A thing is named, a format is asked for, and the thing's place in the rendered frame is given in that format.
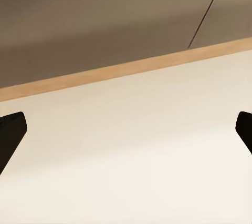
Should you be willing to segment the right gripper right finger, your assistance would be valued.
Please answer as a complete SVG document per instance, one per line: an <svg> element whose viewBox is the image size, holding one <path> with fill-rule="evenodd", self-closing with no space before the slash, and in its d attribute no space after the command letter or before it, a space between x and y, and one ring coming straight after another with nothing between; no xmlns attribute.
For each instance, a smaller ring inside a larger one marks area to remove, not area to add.
<svg viewBox="0 0 252 224"><path fill-rule="evenodd" d="M235 129L252 154L252 113L241 111Z"/></svg>

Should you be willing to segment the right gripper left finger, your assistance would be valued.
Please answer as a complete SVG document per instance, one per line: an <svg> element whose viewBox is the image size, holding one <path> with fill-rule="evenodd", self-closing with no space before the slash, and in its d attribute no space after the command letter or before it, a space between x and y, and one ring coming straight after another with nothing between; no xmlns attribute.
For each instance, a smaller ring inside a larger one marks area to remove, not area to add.
<svg viewBox="0 0 252 224"><path fill-rule="evenodd" d="M0 174L27 133L22 111L0 117Z"/></svg>

